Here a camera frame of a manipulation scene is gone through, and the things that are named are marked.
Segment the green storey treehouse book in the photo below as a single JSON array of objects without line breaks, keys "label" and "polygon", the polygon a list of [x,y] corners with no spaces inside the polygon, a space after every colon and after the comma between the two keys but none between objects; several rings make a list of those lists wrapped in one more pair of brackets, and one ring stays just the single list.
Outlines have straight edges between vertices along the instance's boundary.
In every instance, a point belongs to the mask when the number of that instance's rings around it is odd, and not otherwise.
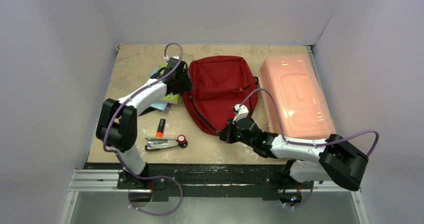
[{"label": "green storey treehouse book", "polygon": [[[165,75],[165,66],[164,65],[159,65],[158,66],[158,70],[161,70],[161,72],[160,72],[160,75],[161,76],[164,76]],[[170,94],[168,94],[168,95],[166,95],[166,96],[164,96],[164,97],[162,97],[160,100],[159,100],[159,102],[162,102],[162,103],[169,103],[169,104],[178,104],[178,102],[179,102],[179,98],[180,98],[180,95],[179,94],[177,94],[177,93],[170,93]]]}]

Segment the light blue book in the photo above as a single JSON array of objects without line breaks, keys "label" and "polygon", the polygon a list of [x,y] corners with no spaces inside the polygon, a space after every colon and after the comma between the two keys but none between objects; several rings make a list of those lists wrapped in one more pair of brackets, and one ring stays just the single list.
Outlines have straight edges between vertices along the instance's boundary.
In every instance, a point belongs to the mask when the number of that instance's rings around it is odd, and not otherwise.
[{"label": "light blue book", "polygon": [[[158,67],[156,67],[152,71],[152,73],[150,74],[150,76],[152,76],[153,74],[157,73],[162,68],[165,68],[165,66],[164,65],[159,65]],[[168,103],[169,103],[169,101],[168,101],[167,97],[164,96],[164,97],[161,97],[158,101],[152,103],[150,105],[150,107],[152,107],[154,109],[157,109],[159,111],[165,111],[166,108],[168,107]]]}]

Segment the red backpack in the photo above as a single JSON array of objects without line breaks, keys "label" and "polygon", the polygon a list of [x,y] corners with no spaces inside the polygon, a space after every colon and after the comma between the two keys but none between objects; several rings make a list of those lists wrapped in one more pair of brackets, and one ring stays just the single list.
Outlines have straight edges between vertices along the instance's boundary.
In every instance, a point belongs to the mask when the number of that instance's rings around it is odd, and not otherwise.
[{"label": "red backpack", "polygon": [[194,60],[188,66],[192,90],[183,93],[184,106],[193,122],[206,134],[217,136],[241,104],[252,113],[258,102],[258,80],[240,56],[219,55]]}]

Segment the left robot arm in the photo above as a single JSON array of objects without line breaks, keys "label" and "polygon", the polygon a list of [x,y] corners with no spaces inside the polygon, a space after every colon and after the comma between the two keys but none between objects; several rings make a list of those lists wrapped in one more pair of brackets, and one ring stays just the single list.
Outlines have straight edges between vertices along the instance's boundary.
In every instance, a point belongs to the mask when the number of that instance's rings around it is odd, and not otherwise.
[{"label": "left robot arm", "polygon": [[138,117],[151,104],[169,94],[191,89],[186,63],[181,56],[167,59],[166,67],[151,75],[137,90],[119,99],[106,99],[100,111],[95,136],[103,150],[113,153],[130,174],[129,181],[138,189],[146,187],[150,176],[148,164],[136,147]]}]

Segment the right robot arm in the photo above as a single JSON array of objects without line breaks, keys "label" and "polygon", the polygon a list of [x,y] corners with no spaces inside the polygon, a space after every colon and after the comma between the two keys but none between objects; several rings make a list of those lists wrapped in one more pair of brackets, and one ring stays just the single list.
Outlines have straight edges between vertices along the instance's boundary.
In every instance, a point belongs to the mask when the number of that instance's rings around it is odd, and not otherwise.
[{"label": "right robot arm", "polygon": [[296,139],[261,130],[255,121],[229,119],[219,138],[228,143],[241,142],[263,158],[289,159],[293,163],[281,173],[288,188],[308,181],[333,181],[338,186],[358,191],[369,157],[357,147],[331,134],[324,139]]}]

